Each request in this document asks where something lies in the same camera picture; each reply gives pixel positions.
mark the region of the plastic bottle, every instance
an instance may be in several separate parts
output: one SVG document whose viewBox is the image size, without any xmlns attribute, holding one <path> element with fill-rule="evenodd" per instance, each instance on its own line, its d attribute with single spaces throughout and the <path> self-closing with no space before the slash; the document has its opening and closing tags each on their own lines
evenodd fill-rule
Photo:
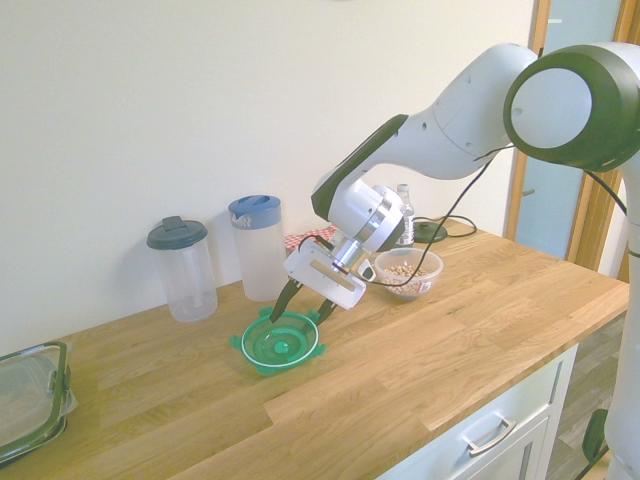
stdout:
<svg viewBox="0 0 640 480">
<path fill-rule="evenodd" d="M 404 217 L 404 233 L 396 242 L 396 248 L 413 247 L 413 205 L 409 200 L 409 185 L 401 183 L 398 185 L 398 195 L 402 199 L 402 216 Z"/>
<path fill-rule="evenodd" d="M 288 280 L 280 199 L 243 197 L 229 205 L 229 213 L 244 294 L 257 302 L 275 300 Z"/>
<path fill-rule="evenodd" d="M 169 311 L 179 322 L 197 322 L 218 306 L 205 226 L 179 216 L 162 219 L 147 236 L 156 252 Z"/>
</svg>

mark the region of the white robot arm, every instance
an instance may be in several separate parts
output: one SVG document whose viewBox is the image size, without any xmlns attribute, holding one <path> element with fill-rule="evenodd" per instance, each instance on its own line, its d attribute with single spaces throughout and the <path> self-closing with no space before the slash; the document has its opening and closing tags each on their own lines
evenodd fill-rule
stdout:
<svg viewBox="0 0 640 480">
<path fill-rule="evenodd" d="M 330 242 L 303 242 L 286 260 L 291 280 L 271 315 L 277 320 L 302 285 L 352 308 L 373 277 L 361 256 L 391 248 L 403 231 L 393 190 L 361 177 L 375 165 L 409 167 L 438 179 L 465 177 L 509 143 L 527 155 L 590 171 L 619 167 L 629 197 L 631 301 L 618 378 L 606 424 L 613 452 L 608 480 L 640 480 L 640 47 L 568 47 L 541 58 L 512 44 L 484 52 L 433 105 L 398 115 L 374 132 L 316 186 L 316 214 L 338 231 Z"/>
</svg>

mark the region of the cabinet door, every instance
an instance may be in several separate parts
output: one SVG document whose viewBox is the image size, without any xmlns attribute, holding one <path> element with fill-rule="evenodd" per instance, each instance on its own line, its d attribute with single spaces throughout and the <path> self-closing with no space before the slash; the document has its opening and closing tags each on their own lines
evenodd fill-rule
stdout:
<svg viewBox="0 0 640 480">
<path fill-rule="evenodd" d="M 462 474 L 456 480 L 534 480 L 548 420 L 545 418 L 538 423 L 475 475 L 466 477 Z"/>
</svg>

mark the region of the glass bowl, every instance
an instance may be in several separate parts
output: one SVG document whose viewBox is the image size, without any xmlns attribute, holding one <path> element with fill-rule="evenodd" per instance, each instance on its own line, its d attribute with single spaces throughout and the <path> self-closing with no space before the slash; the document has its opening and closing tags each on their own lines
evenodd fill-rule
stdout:
<svg viewBox="0 0 640 480">
<path fill-rule="evenodd" d="M 421 248 L 394 248 L 383 252 L 375 259 L 376 281 L 400 285 L 407 281 L 418 266 L 424 250 Z M 402 300 L 415 300 L 433 288 L 444 268 L 442 259 L 433 252 L 427 255 L 418 274 L 406 285 L 385 287 Z"/>
</svg>

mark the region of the white cabinet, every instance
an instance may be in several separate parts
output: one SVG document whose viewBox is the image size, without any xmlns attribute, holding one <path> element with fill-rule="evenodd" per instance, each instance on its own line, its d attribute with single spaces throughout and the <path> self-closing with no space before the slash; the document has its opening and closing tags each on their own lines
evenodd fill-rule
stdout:
<svg viewBox="0 0 640 480">
<path fill-rule="evenodd" d="M 544 480 L 577 345 L 378 480 Z"/>
</svg>

